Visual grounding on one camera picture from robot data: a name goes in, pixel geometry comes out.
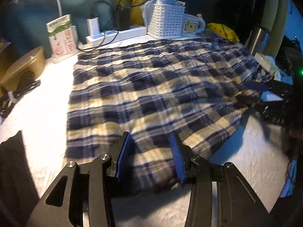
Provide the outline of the blue yellow plaid pants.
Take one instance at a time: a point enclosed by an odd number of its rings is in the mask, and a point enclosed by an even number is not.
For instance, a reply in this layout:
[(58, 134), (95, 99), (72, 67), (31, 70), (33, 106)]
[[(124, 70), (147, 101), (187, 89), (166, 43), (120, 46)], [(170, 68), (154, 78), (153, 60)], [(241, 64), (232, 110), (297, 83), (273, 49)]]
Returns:
[(129, 132), (133, 191), (171, 186), (170, 133), (210, 158), (240, 125), (246, 107), (236, 96), (259, 96), (245, 82), (270, 79), (242, 45), (227, 40), (151, 40), (82, 53), (73, 67), (65, 158), (92, 161)]

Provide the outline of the black garment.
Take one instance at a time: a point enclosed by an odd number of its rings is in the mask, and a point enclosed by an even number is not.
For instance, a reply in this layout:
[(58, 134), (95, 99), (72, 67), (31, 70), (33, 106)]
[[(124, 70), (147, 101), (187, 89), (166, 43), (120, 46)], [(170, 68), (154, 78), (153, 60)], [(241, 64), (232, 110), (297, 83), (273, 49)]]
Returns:
[(26, 226), (39, 202), (22, 132), (1, 143), (1, 226)]

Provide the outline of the steel thermos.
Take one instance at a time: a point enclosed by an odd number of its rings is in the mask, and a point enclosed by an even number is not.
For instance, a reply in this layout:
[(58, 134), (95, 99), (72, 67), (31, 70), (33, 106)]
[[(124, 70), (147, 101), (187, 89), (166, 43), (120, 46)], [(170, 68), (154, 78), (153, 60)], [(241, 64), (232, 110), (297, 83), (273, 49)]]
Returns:
[(269, 39), (270, 31), (267, 28), (255, 27), (252, 30), (246, 49), (252, 56), (255, 56), (256, 53), (263, 53), (268, 46)]

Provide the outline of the white bear mug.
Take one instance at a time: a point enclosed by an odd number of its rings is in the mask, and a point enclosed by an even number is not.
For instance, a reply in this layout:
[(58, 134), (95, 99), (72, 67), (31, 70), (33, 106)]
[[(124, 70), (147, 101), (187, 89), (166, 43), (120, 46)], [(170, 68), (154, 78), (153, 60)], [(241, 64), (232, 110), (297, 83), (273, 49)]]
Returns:
[(206, 23), (201, 14), (196, 16), (190, 14), (183, 15), (183, 24), (181, 30), (182, 37), (195, 37), (205, 31)]

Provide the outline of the white perforated plastic basket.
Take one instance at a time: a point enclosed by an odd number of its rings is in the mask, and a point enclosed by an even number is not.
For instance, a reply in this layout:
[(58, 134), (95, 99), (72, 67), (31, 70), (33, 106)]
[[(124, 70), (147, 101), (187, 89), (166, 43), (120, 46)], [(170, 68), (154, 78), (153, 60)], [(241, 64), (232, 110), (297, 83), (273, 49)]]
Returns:
[(185, 7), (149, 4), (144, 11), (144, 23), (148, 35), (159, 40), (181, 36)]

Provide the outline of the beige plastic container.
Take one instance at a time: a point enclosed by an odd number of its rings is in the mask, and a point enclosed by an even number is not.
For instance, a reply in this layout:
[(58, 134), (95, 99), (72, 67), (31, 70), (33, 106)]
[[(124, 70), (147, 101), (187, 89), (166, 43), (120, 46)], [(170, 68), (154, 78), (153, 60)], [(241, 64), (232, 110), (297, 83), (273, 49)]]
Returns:
[(25, 73), (33, 73), (33, 79), (37, 79), (43, 73), (44, 68), (44, 48), (39, 46), (23, 55), (8, 68), (1, 77), (1, 87), (7, 91), (14, 91)]

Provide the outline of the black power adapter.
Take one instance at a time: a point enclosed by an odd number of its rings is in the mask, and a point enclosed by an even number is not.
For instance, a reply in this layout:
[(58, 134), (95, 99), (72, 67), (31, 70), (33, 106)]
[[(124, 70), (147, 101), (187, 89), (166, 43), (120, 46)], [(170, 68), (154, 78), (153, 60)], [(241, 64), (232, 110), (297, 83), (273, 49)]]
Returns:
[(123, 31), (130, 28), (131, 5), (117, 5), (114, 13), (115, 30)]

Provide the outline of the white green milk carton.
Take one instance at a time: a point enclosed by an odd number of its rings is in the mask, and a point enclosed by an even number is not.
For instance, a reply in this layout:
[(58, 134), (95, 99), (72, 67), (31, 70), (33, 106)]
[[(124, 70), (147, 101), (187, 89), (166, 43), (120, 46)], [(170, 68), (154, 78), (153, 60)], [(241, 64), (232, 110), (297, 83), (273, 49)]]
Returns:
[(77, 32), (71, 24), (71, 15), (64, 15), (46, 24), (49, 43), (52, 50), (51, 59), (59, 63), (75, 54), (77, 50)]

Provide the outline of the white power strip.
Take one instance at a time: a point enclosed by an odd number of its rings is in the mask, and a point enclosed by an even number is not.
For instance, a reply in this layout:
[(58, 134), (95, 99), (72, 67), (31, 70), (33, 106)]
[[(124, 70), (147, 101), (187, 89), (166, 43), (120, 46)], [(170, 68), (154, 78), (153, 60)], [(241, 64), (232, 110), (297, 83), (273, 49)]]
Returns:
[(143, 36), (147, 34), (147, 28), (140, 25), (131, 25), (129, 29), (123, 31), (108, 30), (101, 32), (95, 36), (87, 36), (86, 42), (88, 45), (95, 47), (99, 44), (107, 44), (110, 42), (118, 42), (133, 37)]

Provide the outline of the white charger adapter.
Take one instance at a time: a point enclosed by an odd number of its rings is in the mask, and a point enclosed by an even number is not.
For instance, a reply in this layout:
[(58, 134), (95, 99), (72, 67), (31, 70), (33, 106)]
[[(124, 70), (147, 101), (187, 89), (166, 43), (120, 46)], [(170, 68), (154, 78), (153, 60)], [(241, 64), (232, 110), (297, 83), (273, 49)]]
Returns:
[(93, 19), (87, 19), (87, 27), (88, 27), (88, 33), (91, 37), (100, 34), (99, 20), (97, 17)]

